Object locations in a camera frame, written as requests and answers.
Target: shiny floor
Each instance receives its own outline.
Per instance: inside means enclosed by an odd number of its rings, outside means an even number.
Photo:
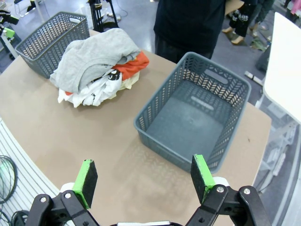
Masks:
[[[157,4],[158,3],[153,0],[113,1],[114,10],[118,16],[121,17],[121,21],[119,22],[120,28],[124,29],[129,34],[138,47],[151,52],[154,52],[155,35],[153,32],[153,26],[155,22]],[[20,3],[20,9],[22,10],[28,5],[29,1],[23,0]],[[75,12],[84,6],[87,6],[86,0],[44,0],[40,3],[43,17],[46,20],[59,11]],[[18,14],[15,11],[13,4],[11,5],[10,10],[12,11],[12,14]],[[273,15],[274,12],[271,11],[265,22],[270,26],[270,30],[273,26]],[[34,10],[26,16],[21,17],[19,24],[13,25],[12,27],[16,31],[17,35],[21,39],[24,39],[38,26],[40,26],[41,23],[42,21],[37,10]],[[225,19],[223,27],[227,27],[228,23],[228,19]],[[251,41],[252,37],[247,36],[246,43],[250,44]],[[229,42],[228,38],[221,33],[212,60],[242,77],[244,77],[245,71],[249,71],[262,79],[265,76],[265,72],[259,71],[255,67],[255,63],[261,54],[261,51],[251,49],[249,46],[233,46]],[[4,71],[11,62],[12,61],[9,59],[8,54],[5,53],[5,51],[0,52],[0,72]],[[249,98],[249,102],[254,105],[261,96],[261,87],[253,81],[250,81],[250,83],[252,85],[252,93]],[[281,194],[284,193],[287,178],[291,170],[293,158],[294,155],[292,152],[288,152],[279,176],[273,179],[272,183],[267,187],[267,191],[261,195],[271,221],[273,221],[276,216]],[[260,183],[263,177],[264,175],[258,174],[254,185],[256,186]]]

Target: pile of clothes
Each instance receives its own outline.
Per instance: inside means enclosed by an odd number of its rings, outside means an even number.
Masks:
[[[113,28],[71,42],[50,81],[59,88],[58,102],[99,106],[118,90],[131,89],[149,64],[127,33]]]

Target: bolt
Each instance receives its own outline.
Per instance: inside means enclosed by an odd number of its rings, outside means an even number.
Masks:
[[[71,197],[71,194],[70,194],[70,193],[66,193],[66,194],[65,194],[65,198],[66,198],[66,199],[69,199],[70,197]]]
[[[46,198],[45,197],[42,197],[41,199],[40,199],[40,202],[46,202]]]
[[[246,189],[244,190],[244,193],[245,193],[245,194],[250,194],[251,191],[250,191],[250,189],[246,188]]]
[[[224,192],[224,188],[223,187],[217,187],[217,192],[219,193],[223,193]]]

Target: gray plastic basket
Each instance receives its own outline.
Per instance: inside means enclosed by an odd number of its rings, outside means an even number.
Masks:
[[[49,79],[70,42],[90,37],[87,17],[59,12],[16,47],[36,73]]]
[[[250,84],[196,53],[187,53],[139,112],[144,145],[185,171],[202,154],[212,173],[227,155]]]

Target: white slatted panel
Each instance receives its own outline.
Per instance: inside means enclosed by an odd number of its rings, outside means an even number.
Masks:
[[[18,168],[18,182],[13,196],[3,204],[3,212],[10,218],[17,210],[30,210],[33,199],[38,194],[48,194],[52,198],[59,189],[42,173],[15,140],[0,118],[0,155],[10,157]]]

